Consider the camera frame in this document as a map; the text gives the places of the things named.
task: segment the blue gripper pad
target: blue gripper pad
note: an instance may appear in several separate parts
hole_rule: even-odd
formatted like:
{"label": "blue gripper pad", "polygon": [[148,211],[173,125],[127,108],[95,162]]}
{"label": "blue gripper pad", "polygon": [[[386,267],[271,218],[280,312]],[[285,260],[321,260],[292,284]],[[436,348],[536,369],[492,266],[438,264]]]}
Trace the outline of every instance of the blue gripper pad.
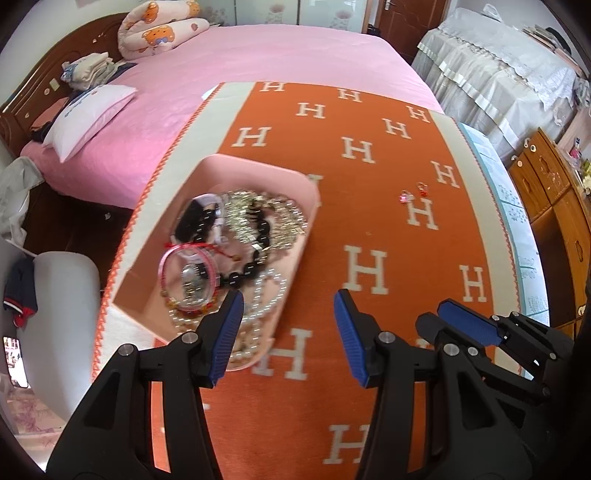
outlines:
{"label": "blue gripper pad", "polygon": [[217,335],[212,348],[212,366],[211,369],[209,369],[208,377],[214,386],[226,372],[228,360],[230,360],[230,354],[232,353],[232,347],[236,341],[238,329],[240,328],[240,323],[242,321],[242,315],[244,314],[244,297],[240,291],[235,290],[235,292],[237,295],[232,300],[231,304],[227,306],[226,300],[224,300],[222,307],[218,312],[225,314],[225,318],[223,319],[222,327],[220,328],[219,334]]}
{"label": "blue gripper pad", "polygon": [[375,338],[380,332],[378,324],[371,315],[357,309],[348,290],[339,290],[336,293],[334,309],[353,377],[363,388],[375,387],[383,370],[383,366],[375,358]]}
{"label": "blue gripper pad", "polygon": [[490,324],[479,313],[453,300],[441,302],[437,308],[437,315],[483,346],[499,346],[501,344],[502,339],[496,332],[496,326]]}

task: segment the screw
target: screw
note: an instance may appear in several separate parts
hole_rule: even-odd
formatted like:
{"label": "screw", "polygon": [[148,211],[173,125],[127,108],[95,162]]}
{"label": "screw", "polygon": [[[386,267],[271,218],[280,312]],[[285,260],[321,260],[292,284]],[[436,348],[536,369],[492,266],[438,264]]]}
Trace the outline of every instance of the screw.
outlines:
{"label": "screw", "polygon": [[443,346],[443,351],[447,353],[449,356],[456,356],[460,353],[460,348],[453,343],[446,343]]}
{"label": "screw", "polygon": [[392,343],[396,340],[396,336],[392,332],[380,332],[378,340],[382,343]]}
{"label": "screw", "polygon": [[197,335],[195,332],[187,332],[183,334],[181,340],[183,341],[183,343],[188,343],[190,345],[191,343],[195,343],[198,340],[198,338],[199,335]]}
{"label": "screw", "polygon": [[117,350],[121,356],[130,356],[134,352],[134,346],[131,343],[125,343]]}

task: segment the red earring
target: red earring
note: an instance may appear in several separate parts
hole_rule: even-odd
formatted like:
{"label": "red earring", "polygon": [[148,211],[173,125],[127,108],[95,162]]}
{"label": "red earring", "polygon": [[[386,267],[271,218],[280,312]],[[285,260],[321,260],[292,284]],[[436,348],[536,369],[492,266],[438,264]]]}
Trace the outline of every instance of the red earring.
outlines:
{"label": "red earring", "polygon": [[426,183],[422,181],[417,183],[418,191],[420,192],[421,197],[426,198],[429,196],[429,190]]}

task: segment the wooden drawer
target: wooden drawer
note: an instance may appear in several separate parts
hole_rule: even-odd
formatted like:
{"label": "wooden drawer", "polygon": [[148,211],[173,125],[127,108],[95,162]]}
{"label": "wooden drawer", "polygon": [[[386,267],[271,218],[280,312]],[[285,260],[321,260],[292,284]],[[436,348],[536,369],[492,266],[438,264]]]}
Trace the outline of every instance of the wooden drawer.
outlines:
{"label": "wooden drawer", "polygon": [[565,335],[568,335],[569,338],[572,338],[574,340],[574,322],[567,323],[566,325],[562,325],[562,326],[558,327],[558,330],[560,330],[562,333],[564,333]]}
{"label": "wooden drawer", "polygon": [[550,203],[554,204],[570,185],[569,178],[564,172],[560,160],[556,158],[556,155],[539,132],[533,136],[528,148],[524,149],[524,153],[540,178]]}
{"label": "wooden drawer", "polygon": [[560,232],[569,258],[574,300],[578,309],[587,302],[585,284],[589,270],[591,238],[583,210],[573,189],[570,189],[554,205],[554,213],[560,225]]}
{"label": "wooden drawer", "polygon": [[550,207],[540,179],[523,154],[512,163],[509,174],[531,223]]}

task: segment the sliding wardrobe door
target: sliding wardrobe door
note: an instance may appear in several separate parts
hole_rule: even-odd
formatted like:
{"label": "sliding wardrobe door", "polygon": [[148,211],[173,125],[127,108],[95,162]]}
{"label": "sliding wardrobe door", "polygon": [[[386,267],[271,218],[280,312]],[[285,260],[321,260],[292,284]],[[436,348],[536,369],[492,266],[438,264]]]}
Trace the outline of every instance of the sliding wardrobe door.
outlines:
{"label": "sliding wardrobe door", "polygon": [[297,23],[298,0],[236,0],[238,25]]}
{"label": "sliding wardrobe door", "polygon": [[300,25],[361,32],[367,0],[301,0]]}
{"label": "sliding wardrobe door", "polygon": [[199,0],[199,6],[201,7],[199,16],[210,23],[219,23],[225,27],[236,25],[234,0]]}

